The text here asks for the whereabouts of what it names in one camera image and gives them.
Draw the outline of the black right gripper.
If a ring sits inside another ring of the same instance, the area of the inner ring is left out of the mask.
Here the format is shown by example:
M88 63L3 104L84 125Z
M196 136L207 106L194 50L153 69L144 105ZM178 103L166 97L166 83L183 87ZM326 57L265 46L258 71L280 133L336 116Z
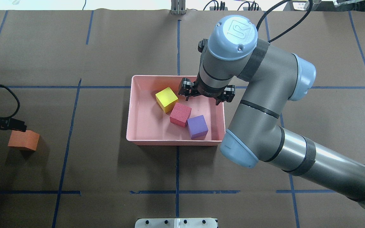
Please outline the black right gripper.
M190 97L210 97L216 100L215 105L219 105L224 102L232 102L235 97L235 85L213 88L203 81L191 82L188 78L182 78L179 84L178 95L184 96L185 101L188 101Z

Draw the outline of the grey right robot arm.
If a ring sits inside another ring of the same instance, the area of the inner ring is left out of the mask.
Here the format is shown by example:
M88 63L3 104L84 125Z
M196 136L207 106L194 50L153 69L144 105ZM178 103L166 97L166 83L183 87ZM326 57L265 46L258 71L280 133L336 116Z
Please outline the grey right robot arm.
M294 53L258 38L246 17L218 20L208 39L198 43L199 72L183 78L178 94L231 102L237 77L248 86L220 145L222 154L238 165L253 168L270 163L346 196L365 209L365 165L277 124L288 100L302 99L312 87L316 68Z

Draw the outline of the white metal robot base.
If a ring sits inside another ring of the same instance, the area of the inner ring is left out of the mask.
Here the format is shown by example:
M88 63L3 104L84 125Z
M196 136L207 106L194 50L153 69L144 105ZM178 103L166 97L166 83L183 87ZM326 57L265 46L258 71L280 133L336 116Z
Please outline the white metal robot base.
M142 218L135 228L218 228L214 218Z

